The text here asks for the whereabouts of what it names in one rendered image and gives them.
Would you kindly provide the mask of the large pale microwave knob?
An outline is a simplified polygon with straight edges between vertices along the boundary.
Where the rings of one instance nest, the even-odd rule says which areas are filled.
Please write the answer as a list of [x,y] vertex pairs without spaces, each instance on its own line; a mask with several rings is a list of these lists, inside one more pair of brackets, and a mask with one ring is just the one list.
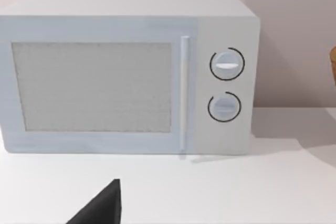
[[240,59],[235,52],[222,52],[214,59],[216,73],[223,79],[234,76],[240,68]]

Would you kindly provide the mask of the small pale microwave knob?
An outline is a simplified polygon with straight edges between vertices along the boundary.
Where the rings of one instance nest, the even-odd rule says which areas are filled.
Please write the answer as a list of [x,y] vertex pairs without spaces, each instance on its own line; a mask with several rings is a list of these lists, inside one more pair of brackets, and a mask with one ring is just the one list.
[[226,121],[231,119],[236,113],[236,102],[233,98],[216,98],[213,103],[213,115],[218,120]]

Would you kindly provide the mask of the pale microwave oven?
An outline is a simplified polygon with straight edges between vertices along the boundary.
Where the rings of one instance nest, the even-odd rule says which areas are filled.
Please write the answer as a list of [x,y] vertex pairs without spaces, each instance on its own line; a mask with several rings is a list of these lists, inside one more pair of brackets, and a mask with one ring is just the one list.
[[[174,16],[197,21],[195,62],[190,73],[192,117],[187,150],[181,154],[239,155],[248,150],[260,35],[259,18],[240,0],[21,0],[0,8],[1,15]],[[214,59],[235,52],[239,71],[229,79],[215,71]],[[216,98],[236,102],[235,115],[213,115]]]

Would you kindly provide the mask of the brown wooden object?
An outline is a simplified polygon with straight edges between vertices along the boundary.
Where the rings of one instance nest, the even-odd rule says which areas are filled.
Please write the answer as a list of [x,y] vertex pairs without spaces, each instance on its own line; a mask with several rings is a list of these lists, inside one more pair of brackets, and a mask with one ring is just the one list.
[[334,84],[336,86],[336,46],[330,51],[330,62],[333,73]]

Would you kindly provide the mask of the pale microwave door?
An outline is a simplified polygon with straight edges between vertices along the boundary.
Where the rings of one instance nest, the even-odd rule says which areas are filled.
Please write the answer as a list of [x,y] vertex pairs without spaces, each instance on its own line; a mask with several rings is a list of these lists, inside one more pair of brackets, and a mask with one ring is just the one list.
[[182,36],[190,37],[188,135],[195,18],[1,15],[5,149],[181,154]]

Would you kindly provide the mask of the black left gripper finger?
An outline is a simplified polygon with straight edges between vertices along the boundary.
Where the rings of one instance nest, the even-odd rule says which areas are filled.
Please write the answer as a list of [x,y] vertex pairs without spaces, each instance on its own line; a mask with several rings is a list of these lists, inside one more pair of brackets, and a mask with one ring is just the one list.
[[121,224],[121,182],[114,179],[66,224]]

